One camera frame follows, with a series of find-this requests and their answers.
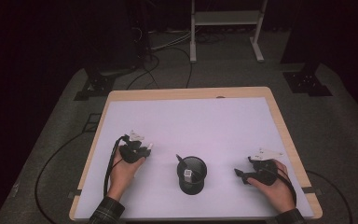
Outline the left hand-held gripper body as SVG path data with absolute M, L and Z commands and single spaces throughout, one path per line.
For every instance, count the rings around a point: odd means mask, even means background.
M 144 138 L 135 131 L 130 131 L 129 134 L 124 135 L 125 144 L 119 148 L 119 152 L 125 162 L 135 163 L 143 157 L 145 152 L 142 147 L 143 140 Z

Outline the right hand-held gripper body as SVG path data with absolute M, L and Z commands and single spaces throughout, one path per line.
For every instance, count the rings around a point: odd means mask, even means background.
M 277 180 L 278 175 L 278 167 L 274 160 L 281 156 L 281 152 L 260 148 L 256 154 L 248 157 L 248 161 L 253 165 L 255 171 L 248 173 L 247 177 L 271 186 Z

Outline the black pen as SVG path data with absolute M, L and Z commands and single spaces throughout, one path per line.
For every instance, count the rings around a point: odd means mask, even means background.
M 190 169 L 182 157 L 180 157 L 178 154 L 176 154 L 176 158 L 179 161 L 179 166 L 183 169 L 183 174 L 182 174 L 183 179 L 184 179 L 184 170 L 189 169 L 192 171 L 192 182 L 191 183 L 193 183 L 194 181 L 200 181 L 200 175 L 195 170 Z

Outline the black pen holder cup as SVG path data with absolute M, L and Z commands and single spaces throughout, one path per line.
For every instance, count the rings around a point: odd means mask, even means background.
M 187 195 L 199 194 L 204 188 L 204 182 L 207 175 L 206 163 L 195 156 L 188 156 L 183 158 L 190 169 L 195 170 L 200 175 L 200 181 L 194 181 L 193 183 L 187 183 L 182 178 L 183 169 L 177 164 L 176 173 L 179 179 L 179 187 L 181 191 Z

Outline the person's right hand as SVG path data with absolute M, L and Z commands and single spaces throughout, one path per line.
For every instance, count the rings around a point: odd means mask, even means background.
M 268 201 L 279 214 L 296 208 L 292 191 L 284 181 L 277 179 L 270 186 L 264 185 L 253 178 L 249 182 L 268 198 Z

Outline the person's left hand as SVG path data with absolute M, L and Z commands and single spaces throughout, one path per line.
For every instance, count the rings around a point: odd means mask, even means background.
M 110 187 L 107 191 L 107 196 L 119 202 L 126 188 L 130 185 L 136 172 L 144 162 L 145 158 L 141 158 L 137 162 L 127 163 L 122 160 L 121 155 L 117 153 L 114 158 L 115 167 L 110 174 Z

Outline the white table sheet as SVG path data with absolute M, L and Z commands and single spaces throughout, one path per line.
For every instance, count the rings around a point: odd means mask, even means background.
M 154 146 L 121 199 L 125 220 L 272 217 L 276 212 L 265 196 L 244 185 L 234 168 L 252 171 L 248 157 L 260 148 L 281 152 L 280 162 L 293 166 L 263 97 L 111 102 L 98 131 L 72 216 L 77 221 L 89 218 L 102 200 L 112 148 L 130 131 Z M 206 163 L 199 194 L 181 191 L 176 154 Z

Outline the wooden table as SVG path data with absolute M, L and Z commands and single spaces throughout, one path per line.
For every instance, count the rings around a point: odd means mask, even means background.
M 223 98 L 256 98 L 263 97 L 266 99 L 273 121 L 278 128 L 279 134 L 282 138 L 290 162 L 293 164 L 288 168 L 290 179 L 294 185 L 297 194 L 297 207 L 301 214 L 307 218 L 319 218 L 323 211 L 319 205 L 318 199 L 310 190 L 310 182 L 303 168 L 302 162 L 298 157 L 296 148 L 290 133 L 287 130 L 285 122 L 282 118 L 279 107 L 272 95 L 272 92 L 267 87 L 237 87 L 237 88 L 204 88 L 204 89 L 172 89 L 172 90 L 139 90 L 139 91 L 112 91 L 109 93 L 106 104 L 103 110 L 101 121 L 103 120 L 106 107 L 111 102 L 117 101 L 156 101 L 156 100 L 190 100 L 190 99 L 223 99 Z M 93 156 L 93 143 L 89 152 L 86 166 L 79 183 L 80 193 L 74 199 L 73 206 L 70 212 L 70 218 L 76 211 L 80 194 L 84 186 L 90 162 Z M 163 220 L 246 220 L 246 219 L 267 219 L 264 218 L 207 218 L 207 219 L 163 219 Z

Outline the black stand base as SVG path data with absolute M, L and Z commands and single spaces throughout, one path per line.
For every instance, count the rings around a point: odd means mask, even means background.
M 75 96 L 75 101 L 86 101 L 90 97 L 107 96 L 113 89 L 116 75 L 103 75 L 97 67 L 89 66 L 85 68 L 87 80 L 83 89 Z
M 311 97 L 332 95 L 331 91 L 316 77 L 319 65 L 319 62 L 308 62 L 300 71 L 283 73 L 292 93 L 307 93 Z

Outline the white metal stand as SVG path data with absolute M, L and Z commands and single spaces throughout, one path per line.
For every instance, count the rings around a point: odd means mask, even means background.
M 258 45 L 258 38 L 265 17 L 268 0 L 262 0 L 261 7 L 258 10 L 241 11 L 197 11 L 195 4 L 196 0 L 191 0 L 189 60 L 192 63 L 197 61 L 196 27 L 224 25 L 254 25 L 255 33 L 250 37 L 250 42 L 256 60 L 259 63 L 265 61 Z

